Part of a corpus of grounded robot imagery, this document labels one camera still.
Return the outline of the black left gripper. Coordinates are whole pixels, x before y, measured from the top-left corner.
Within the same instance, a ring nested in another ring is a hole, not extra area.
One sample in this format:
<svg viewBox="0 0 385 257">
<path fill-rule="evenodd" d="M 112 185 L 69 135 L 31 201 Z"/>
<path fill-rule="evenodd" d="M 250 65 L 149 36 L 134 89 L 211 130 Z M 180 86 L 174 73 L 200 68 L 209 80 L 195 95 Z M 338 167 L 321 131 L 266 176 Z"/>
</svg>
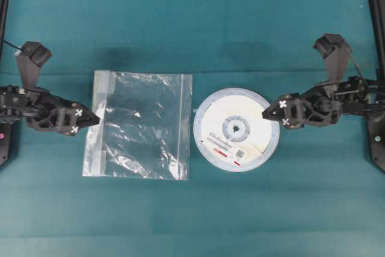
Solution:
<svg viewBox="0 0 385 257">
<path fill-rule="evenodd" d="M 79 102 L 67 101 L 43 88 L 23 89 L 27 101 L 22 116 L 36 131 L 74 136 L 83 128 L 99 124 L 98 116 Z"/>
</svg>

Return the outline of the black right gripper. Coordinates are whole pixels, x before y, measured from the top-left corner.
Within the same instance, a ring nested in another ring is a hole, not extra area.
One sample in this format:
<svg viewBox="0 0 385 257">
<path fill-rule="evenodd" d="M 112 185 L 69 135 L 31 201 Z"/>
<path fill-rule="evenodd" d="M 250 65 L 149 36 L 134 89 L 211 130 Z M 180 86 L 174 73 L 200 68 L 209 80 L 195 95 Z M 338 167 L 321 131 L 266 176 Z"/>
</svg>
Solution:
<svg viewBox="0 0 385 257">
<path fill-rule="evenodd" d="M 300 129 L 306 125 L 317 128 L 334 125 L 346 114 L 342 102 L 336 97 L 341 84 L 342 81 L 324 81 L 304 93 L 283 94 L 262 112 L 262 117 L 279 122 L 286 129 Z M 297 119 L 288 117 L 289 110 L 295 107 L 296 99 Z"/>
</svg>

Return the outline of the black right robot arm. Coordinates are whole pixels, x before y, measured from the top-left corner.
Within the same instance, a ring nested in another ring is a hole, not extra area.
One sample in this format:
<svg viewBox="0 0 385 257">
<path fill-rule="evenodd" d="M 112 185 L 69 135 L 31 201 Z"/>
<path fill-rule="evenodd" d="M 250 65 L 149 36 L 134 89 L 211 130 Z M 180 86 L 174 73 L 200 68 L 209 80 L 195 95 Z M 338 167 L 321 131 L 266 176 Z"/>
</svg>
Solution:
<svg viewBox="0 0 385 257">
<path fill-rule="evenodd" d="M 324 81 L 299 94 L 283 94 L 262 112 L 266 120 L 286 129 L 334 125 L 342 115 L 378 122 L 384 118 L 384 101 L 370 102 L 370 95 L 384 97 L 384 81 L 349 77 L 346 81 Z"/>
</svg>

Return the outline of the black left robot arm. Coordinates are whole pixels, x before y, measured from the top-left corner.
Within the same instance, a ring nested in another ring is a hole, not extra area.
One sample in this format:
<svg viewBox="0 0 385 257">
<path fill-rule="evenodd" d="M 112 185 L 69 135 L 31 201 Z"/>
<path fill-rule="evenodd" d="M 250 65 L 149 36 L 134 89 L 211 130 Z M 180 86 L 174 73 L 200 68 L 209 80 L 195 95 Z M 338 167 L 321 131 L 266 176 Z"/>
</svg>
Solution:
<svg viewBox="0 0 385 257">
<path fill-rule="evenodd" d="M 1 87 L 1 123 L 13 124 L 22 119 L 36 131 L 69 136 L 100 122 L 100 118 L 82 103 L 63 99 L 45 89 Z"/>
</svg>

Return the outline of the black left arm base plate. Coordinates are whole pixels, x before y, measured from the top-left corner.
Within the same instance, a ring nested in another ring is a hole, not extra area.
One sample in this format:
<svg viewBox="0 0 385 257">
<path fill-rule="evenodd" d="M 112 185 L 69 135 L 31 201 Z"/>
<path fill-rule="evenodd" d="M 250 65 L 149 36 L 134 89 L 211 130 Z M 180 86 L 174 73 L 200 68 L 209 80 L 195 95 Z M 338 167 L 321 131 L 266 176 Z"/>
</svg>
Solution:
<svg viewBox="0 0 385 257">
<path fill-rule="evenodd" d="M 14 52 L 4 40 L 9 36 L 9 23 L 11 20 L 11 0 L 1 0 L 1 87 L 8 85 L 17 85 L 16 71 L 7 69 L 6 66 L 14 65 L 15 61 L 6 60 L 6 53 Z M 9 167 L 18 157 L 20 142 L 20 122 L 11 125 L 1 124 L 1 172 Z"/>
</svg>

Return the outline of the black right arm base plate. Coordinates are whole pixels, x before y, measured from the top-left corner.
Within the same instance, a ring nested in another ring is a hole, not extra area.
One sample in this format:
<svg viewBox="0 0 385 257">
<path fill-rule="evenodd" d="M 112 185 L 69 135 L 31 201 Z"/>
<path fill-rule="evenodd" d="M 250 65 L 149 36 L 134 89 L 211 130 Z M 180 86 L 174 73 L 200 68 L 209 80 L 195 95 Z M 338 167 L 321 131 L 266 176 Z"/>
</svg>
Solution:
<svg viewBox="0 0 385 257">
<path fill-rule="evenodd" d="M 369 7 L 378 58 L 376 77 L 384 82 L 384 0 L 369 0 Z M 384 119 L 379 122 L 367 121 L 366 124 L 371 161 L 384 172 Z"/>
</svg>

